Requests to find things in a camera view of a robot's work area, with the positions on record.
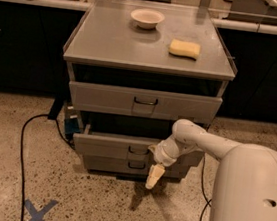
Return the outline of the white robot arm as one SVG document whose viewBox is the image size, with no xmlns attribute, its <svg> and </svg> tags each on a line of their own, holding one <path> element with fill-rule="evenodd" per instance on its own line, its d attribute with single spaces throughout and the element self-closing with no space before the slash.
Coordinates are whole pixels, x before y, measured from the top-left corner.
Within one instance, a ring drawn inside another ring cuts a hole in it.
<svg viewBox="0 0 277 221">
<path fill-rule="evenodd" d="M 209 221 L 277 221 L 275 150 L 212 135 L 187 119 L 175 121 L 172 134 L 149 149 L 155 161 L 146 188 L 152 189 L 180 156 L 202 150 L 220 163 Z"/>
</svg>

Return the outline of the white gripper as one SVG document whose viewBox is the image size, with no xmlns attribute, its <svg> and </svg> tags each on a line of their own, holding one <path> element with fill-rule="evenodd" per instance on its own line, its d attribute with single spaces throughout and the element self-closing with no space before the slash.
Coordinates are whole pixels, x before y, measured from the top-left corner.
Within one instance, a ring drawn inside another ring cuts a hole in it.
<svg viewBox="0 0 277 221">
<path fill-rule="evenodd" d="M 170 167 L 181 155 L 188 153 L 188 146 L 176 140 L 174 136 L 169 136 L 156 145 L 149 145 L 148 149 L 153 154 L 154 162 L 158 163 L 151 165 L 146 179 L 145 187 L 151 190 L 164 175 L 165 167 Z"/>
</svg>

